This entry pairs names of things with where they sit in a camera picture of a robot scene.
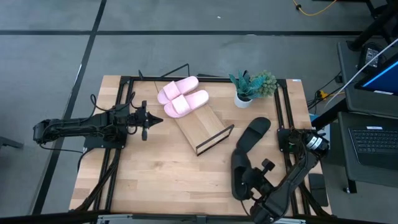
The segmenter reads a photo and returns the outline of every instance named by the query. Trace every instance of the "succulent plant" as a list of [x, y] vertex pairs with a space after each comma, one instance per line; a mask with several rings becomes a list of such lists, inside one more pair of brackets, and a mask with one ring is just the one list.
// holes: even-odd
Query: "succulent plant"
[[249, 101], [261, 97], [261, 91], [259, 91], [259, 89], [264, 84], [266, 77], [258, 76], [256, 78], [251, 78], [247, 71], [244, 71], [244, 74], [239, 71], [238, 78], [239, 80], [232, 74], [229, 74], [229, 79], [231, 79], [231, 82], [236, 86], [239, 99]]
[[275, 76], [271, 75], [271, 72], [264, 70], [257, 75], [250, 77], [250, 81], [256, 80], [260, 77], [264, 79], [264, 82], [255, 92], [260, 95], [259, 97], [272, 96], [277, 88]]

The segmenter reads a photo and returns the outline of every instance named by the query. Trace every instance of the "blue screen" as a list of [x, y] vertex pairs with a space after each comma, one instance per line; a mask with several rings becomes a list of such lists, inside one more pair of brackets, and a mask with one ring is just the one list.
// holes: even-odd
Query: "blue screen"
[[398, 62], [393, 63], [380, 74], [376, 75], [365, 83], [363, 87], [389, 93], [398, 93]]

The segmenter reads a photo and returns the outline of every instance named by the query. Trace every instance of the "white pot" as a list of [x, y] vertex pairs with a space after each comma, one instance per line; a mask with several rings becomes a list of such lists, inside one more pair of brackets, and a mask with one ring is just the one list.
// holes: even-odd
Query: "white pot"
[[235, 99], [234, 99], [234, 102], [235, 102], [235, 105], [236, 105], [238, 108], [248, 108], [248, 107], [251, 105], [251, 103], [253, 102], [253, 100], [242, 101], [242, 100], [239, 99], [238, 93], [235, 92]]

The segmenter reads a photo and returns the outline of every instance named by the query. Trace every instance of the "yellow cable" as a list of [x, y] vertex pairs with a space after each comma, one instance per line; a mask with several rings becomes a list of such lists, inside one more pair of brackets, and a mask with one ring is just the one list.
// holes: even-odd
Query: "yellow cable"
[[[298, 4], [297, 4], [297, 2], [296, 2], [296, 0], [293, 0], [293, 2], [294, 2], [294, 4], [296, 5], [296, 7], [298, 6]], [[300, 12], [302, 12], [304, 15], [306, 15], [306, 16], [316, 16], [316, 15], [318, 15], [318, 14], [321, 14], [321, 13], [323, 13], [325, 10], [327, 10], [332, 4], [334, 4], [335, 2], [337, 2], [337, 0], [334, 0], [332, 3], [330, 3], [326, 8], [324, 8], [324, 9], [322, 9], [321, 11], [319, 11], [319, 12], [316, 12], [316, 13], [313, 13], [313, 14], [308, 14], [308, 13], [306, 13], [306, 12], [304, 12], [302, 9], [301, 9], [301, 7], [299, 7], [298, 9], [300, 10]]]

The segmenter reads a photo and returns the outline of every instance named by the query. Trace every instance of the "wooden table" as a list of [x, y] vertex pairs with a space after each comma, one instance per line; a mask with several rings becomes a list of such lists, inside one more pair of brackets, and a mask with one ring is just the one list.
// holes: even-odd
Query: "wooden table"
[[[120, 76], [104, 76], [98, 95], [99, 107], [114, 105], [119, 81]], [[147, 141], [142, 141], [140, 134], [128, 136], [121, 153], [111, 212], [245, 215], [240, 202], [231, 195], [230, 157], [239, 137], [254, 118], [264, 116], [270, 119], [271, 128], [248, 153], [252, 166], [261, 168], [265, 158], [275, 163], [275, 168], [266, 175], [273, 185], [277, 185], [285, 175], [283, 155], [277, 143], [279, 124], [274, 97], [256, 99], [250, 108], [239, 109], [233, 102], [235, 87], [232, 83], [201, 82], [197, 90], [206, 90], [210, 95], [208, 104], [217, 117], [226, 127], [234, 124], [235, 128], [229, 138], [197, 157], [176, 121], [169, 118], [157, 102], [158, 90], [165, 84], [134, 82], [136, 96], [133, 103], [141, 105], [142, 100], [147, 100], [147, 110], [163, 118], [164, 122], [150, 128]], [[287, 80], [287, 87], [296, 128], [311, 128], [301, 81]], [[282, 90], [280, 101], [287, 127]], [[82, 159], [71, 209], [79, 206], [97, 184], [103, 155], [104, 149], [94, 149]], [[320, 164], [311, 171], [321, 172]], [[103, 190], [100, 208], [104, 208], [107, 188], [105, 186]], [[296, 195], [302, 213], [298, 190]], [[249, 209], [253, 201], [248, 200], [244, 204]]]

